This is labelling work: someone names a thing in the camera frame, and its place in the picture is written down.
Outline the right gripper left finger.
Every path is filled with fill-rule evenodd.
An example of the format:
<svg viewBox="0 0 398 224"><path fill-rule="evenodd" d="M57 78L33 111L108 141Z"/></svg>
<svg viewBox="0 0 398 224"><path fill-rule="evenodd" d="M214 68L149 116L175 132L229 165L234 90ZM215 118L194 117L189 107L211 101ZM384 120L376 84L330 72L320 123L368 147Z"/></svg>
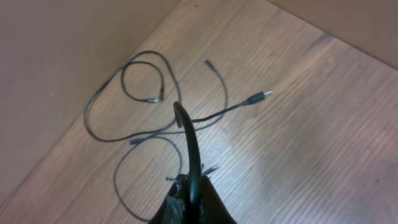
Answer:
<svg viewBox="0 0 398 224"><path fill-rule="evenodd" d="M172 181L172 186L149 224L184 224L186 223L187 175L179 174L176 178L168 177L166 180Z"/></svg>

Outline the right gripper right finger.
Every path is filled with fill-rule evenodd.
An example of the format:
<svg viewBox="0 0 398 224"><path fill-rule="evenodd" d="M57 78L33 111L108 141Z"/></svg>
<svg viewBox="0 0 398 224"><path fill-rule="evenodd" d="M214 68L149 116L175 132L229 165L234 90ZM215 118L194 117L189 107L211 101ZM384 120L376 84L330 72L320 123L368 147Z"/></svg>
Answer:
<svg viewBox="0 0 398 224"><path fill-rule="evenodd" d="M201 176L200 223L237 224L206 175Z"/></svg>

